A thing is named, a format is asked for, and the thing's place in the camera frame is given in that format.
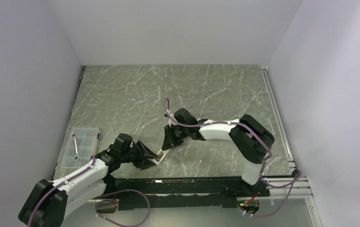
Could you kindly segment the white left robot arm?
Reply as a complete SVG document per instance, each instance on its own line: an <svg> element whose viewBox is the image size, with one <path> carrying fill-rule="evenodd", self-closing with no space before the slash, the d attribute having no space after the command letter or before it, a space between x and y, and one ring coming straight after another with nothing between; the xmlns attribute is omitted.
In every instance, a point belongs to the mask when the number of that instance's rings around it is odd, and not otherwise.
<svg viewBox="0 0 360 227"><path fill-rule="evenodd" d="M115 194L112 172L123 163L132 163L139 170L160 163L165 152L151 151L141 141L121 133L107 149L91 156L78 170L60 179L42 179L36 183L18 214L28 227L59 227L74 210L89 200Z"/></svg>

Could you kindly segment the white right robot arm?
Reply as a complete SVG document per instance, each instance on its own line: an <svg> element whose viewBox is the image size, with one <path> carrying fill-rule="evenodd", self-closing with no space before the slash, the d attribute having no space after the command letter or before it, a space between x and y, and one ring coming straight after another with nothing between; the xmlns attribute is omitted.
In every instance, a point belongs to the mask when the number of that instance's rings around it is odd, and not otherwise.
<svg viewBox="0 0 360 227"><path fill-rule="evenodd" d="M172 124L164 127L164 140L161 150L166 151L180 146L184 139L229 140L245 158L241 174L240 191L252 196L258 191L258 181L264 169L264 162L271 156L274 135L249 114L230 121L197 120L188 110L181 108L174 114L165 109L165 117Z"/></svg>

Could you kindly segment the white remote control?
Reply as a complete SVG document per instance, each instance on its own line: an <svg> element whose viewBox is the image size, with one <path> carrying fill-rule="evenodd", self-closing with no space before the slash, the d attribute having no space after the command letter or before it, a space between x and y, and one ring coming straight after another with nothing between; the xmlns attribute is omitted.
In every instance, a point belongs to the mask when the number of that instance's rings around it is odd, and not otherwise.
<svg viewBox="0 0 360 227"><path fill-rule="evenodd" d="M166 156L166 154L168 153L168 151L170 151L170 150L166 150L166 151L160 150L160 151L157 153L158 158L157 158L157 159L154 159L154 163L155 163L156 165L159 165L159 164L163 161L163 159L164 159L164 157Z"/></svg>

